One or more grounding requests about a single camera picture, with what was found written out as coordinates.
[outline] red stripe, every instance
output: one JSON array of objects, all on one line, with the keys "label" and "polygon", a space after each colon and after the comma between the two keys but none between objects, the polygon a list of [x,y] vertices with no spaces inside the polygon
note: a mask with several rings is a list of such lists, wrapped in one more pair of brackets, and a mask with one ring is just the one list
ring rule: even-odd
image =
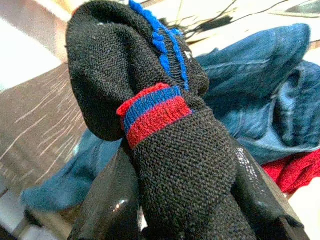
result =
[{"label": "red stripe", "polygon": [[124,117],[126,115],[126,112],[128,109],[141,97],[148,95],[150,93],[156,92],[161,89],[169,88],[170,86],[165,83],[157,83],[156,85],[146,88],[139,92],[137,95],[135,95],[133,98],[130,98],[129,100],[125,101],[116,111],[116,114],[120,117]]},{"label": "red stripe", "polygon": [[131,148],[151,134],[165,128],[177,120],[190,115],[192,111],[181,96],[156,105],[140,116],[127,133]]}]

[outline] denim fabric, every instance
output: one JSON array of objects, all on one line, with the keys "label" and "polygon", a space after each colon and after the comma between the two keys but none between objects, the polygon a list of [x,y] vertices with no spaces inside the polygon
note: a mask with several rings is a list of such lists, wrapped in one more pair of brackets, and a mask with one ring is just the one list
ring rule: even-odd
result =
[{"label": "denim fabric", "polygon": [[204,100],[260,164],[320,148],[320,68],[302,61],[309,37],[305,24],[277,27],[197,58]]},{"label": "denim fabric", "polygon": [[[210,79],[204,100],[260,164],[320,148],[320,67],[302,61],[309,36],[305,24],[278,27],[197,58]],[[81,203],[120,143],[87,130],[76,156],[22,202],[45,211]]]},{"label": "denim fabric", "polygon": [[87,129],[76,155],[42,185],[23,191],[20,201],[42,211],[60,211],[82,203],[92,182],[118,151],[121,141],[101,140]]}]

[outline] red cloth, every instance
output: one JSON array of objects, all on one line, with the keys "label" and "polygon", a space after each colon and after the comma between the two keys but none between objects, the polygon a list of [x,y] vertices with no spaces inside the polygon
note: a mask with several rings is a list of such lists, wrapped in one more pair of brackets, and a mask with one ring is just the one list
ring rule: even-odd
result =
[{"label": "red cloth", "polygon": [[320,150],[299,153],[262,165],[281,191],[293,194],[297,189],[309,185],[320,177]]}]

